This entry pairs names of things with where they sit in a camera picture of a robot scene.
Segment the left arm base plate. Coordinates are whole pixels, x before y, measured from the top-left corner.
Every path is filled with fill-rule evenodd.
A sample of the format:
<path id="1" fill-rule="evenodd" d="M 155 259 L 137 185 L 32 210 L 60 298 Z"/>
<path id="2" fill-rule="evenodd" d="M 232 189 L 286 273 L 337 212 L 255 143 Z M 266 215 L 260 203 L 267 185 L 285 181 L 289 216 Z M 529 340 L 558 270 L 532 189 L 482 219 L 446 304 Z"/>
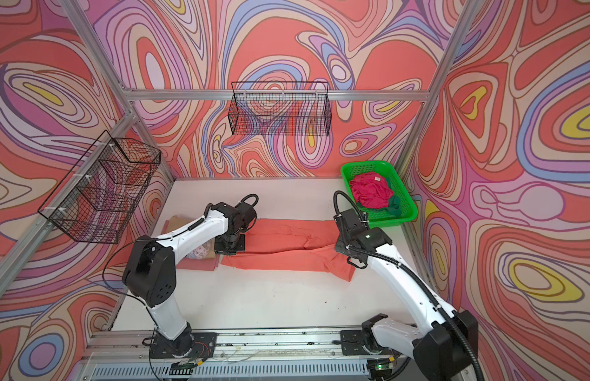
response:
<path id="1" fill-rule="evenodd" d="M 207 359 L 214 356 L 218 334 L 213 332 L 183 333 L 169 341 L 155 333 L 149 357 L 155 359 Z"/>

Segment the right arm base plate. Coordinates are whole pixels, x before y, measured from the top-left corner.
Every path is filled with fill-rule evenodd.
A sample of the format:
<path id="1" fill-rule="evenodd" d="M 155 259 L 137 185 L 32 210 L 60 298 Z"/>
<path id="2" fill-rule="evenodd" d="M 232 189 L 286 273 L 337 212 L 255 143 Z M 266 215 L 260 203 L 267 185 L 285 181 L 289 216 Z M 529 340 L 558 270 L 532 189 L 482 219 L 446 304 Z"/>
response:
<path id="1" fill-rule="evenodd" d="M 334 340 L 342 349 L 345 356 L 383 356 L 391 355 L 399 357 L 400 352 L 394 349 L 381 347 L 370 330 L 341 330 L 339 339 Z"/>

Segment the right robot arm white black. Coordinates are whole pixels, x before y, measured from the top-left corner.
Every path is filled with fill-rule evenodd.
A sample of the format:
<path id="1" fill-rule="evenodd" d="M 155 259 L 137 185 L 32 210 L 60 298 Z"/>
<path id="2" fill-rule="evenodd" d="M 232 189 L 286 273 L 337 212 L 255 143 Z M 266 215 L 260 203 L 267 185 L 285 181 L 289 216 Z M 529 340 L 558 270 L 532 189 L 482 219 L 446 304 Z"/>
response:
<path id="1" fill-rule="evenodd" d="M 336 252 L 357 269 L 371 269 L 385 281 L 413 317 L 405 325 L 377 314 L 360 330 L 343 330 L 337 344 L 346 356 L 373 357 L 373 380 L 393 380 L 406 368 L 394 366 L 388 354 L 414 360 L 428 380 L 450 380 L 472 368 L 478 380 L 485 374 L 478 359 L 478 322 L 469 311 L 458 312 L 436 294 L 406 263 L 390 237 L 370 227 L 366 214 L 352 204 L 342 211 L 334 202 L 339 230 Z"/>

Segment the green plastic basket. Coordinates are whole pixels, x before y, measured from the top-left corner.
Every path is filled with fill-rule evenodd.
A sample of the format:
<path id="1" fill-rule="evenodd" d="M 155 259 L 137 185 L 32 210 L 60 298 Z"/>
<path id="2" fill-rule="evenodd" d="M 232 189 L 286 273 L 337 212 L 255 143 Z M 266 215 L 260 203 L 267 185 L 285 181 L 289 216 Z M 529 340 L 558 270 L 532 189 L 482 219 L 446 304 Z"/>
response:
<path id="1" fill-rule="evenodd" d="M 361 212 L 368 214 L 368 221 L 372 227 L 392 227 L 402 225 L 405 222 L 412 222 L 418 216 L 418 209 L 409 195 L 405 185 L 401 181 L 401 178 L 397 174 L 395 168 L 390 163 L 372 160 L 363 162 L 351 162 L 344 164 L 341 168 L 341 175 L 346 184 L 350 197 L 354 200 L 350 191 L 349 182 L 358 174 L 364 174 L 368 172 L 376 172 L 385 179 L 388 180 L 388 185 L 394 191 L 394 195 L 397 195 L 401 199 L 402 217 L 393 218 L 386 213 L 382 213 L 379 210 L 373 210 L 365 208 L 360 204 L 356 203 L 357 207 Z"/>

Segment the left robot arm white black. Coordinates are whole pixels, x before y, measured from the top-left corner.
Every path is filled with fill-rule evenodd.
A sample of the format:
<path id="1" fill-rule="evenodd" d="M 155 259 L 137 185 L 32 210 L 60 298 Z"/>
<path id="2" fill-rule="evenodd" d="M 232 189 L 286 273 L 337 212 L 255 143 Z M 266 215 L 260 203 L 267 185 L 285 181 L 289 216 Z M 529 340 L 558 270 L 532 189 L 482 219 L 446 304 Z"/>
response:
<path id="1" fill-rule="evenodd" d="M 192 329 L 174 297 L 177 265 L 209 241 L 220 256 L 244 252 L 245 233 L 257 220 L 257 203 L 256 194 L 245 196 L 237 206 L 210 203 L 204 214 L 188 225 L 159 237 L 141 236 L 134 242 L 122 282 L 134 297 L 142 299 L 155 324 L 152 356 L 193 356 Z"/>

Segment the coral orange t shirt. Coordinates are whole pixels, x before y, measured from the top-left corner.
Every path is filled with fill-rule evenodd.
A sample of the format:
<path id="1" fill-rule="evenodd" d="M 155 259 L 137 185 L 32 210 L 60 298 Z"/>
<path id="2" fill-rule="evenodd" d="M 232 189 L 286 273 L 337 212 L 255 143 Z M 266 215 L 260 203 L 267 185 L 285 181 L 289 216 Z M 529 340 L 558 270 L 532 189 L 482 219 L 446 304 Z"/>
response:
<path id="1" fill-rule="evenodd" d="M 242 270 L 326 272 L 350 282 L 355 268 L 335 251 L 338 237 L 332 220 L 259 219 L 245 234 L 245 251 L 221 263 Z"/>

